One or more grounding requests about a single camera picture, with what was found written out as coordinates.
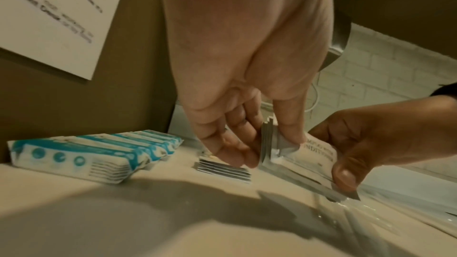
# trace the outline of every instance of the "white countertop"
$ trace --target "white countertop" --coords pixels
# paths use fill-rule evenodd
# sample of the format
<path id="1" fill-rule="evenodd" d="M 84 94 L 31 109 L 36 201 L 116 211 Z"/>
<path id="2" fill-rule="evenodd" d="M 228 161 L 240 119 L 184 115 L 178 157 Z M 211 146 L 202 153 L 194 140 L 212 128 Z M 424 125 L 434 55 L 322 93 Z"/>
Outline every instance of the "white countertop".
<path id="1" fill-rule="evenodd" d="M 259 170 L 252 184 L 221 179 L 197 160 L 182 146 L 115 186 L 0 165 L 0 255 L 361 256 L 313 193 Z M 399 230 L 373 225 L 392 256 L 455 256 L 457 239 L 363 201 Z"/>

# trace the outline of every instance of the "hand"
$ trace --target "hand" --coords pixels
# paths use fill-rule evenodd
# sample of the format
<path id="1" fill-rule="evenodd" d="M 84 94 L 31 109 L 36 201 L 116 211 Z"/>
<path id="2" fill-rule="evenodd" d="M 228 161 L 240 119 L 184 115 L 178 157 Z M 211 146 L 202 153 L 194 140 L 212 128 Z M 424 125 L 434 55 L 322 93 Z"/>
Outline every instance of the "hand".
<path id="1" fill-rule="evenodd" d="M 305 141 L 306 92 L 331 41 L 333 0 L 163 3 L 178 98 L 213 154 L 258 164 L 260 92 L 273 100 L 282 134 Z"/>
<path id="2" fill-rule="evenodd" d="M 457 154 L 457 100 L 435 96 L 346 109 L 309 133 L 336 148 L 333 179 L 353 191 L 374 167 Z"/>

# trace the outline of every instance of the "white brick wall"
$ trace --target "white brick wall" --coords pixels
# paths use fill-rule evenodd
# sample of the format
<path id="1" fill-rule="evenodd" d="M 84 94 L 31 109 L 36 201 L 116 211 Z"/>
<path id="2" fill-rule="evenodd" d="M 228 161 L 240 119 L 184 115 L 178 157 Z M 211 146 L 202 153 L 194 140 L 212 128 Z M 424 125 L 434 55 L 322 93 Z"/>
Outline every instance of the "white brick wall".
<path id="1" fill-rule="evenodd" d="M 316 77 L 320 102 L 306 114 L 306 129 L 337 110 L 422 98 L 456 81 L 457 60 L 353 24 L 341 58 Z M 457 160 L 414 166 L 457 179 Z"/>

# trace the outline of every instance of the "black sleeve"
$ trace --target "black sleeve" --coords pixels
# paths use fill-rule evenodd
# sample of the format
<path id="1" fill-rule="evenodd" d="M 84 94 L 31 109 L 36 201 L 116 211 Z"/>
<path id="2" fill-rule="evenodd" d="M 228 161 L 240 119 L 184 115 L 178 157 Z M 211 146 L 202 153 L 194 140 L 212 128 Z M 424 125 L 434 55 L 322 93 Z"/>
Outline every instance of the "black sleeve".
<path id="1" fill-rule="evenodd" d="M 435 90 L 430 96 L 446 95 L 457 98 L 457 82 L 445 85 Z"/>

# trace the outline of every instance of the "stack of sachets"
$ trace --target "stack of sachets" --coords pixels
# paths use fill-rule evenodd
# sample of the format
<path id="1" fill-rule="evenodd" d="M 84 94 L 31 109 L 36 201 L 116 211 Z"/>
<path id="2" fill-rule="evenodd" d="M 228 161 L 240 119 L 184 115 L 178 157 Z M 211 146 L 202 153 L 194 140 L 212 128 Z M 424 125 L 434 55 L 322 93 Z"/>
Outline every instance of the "stack of sachets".
<path id="1" fill-rule="evenodd" d="M 148 163 L 173 154 L 182 141 L 144 130 L 9 141 L 8 147 L 16 167 L 117 184 Z"/>

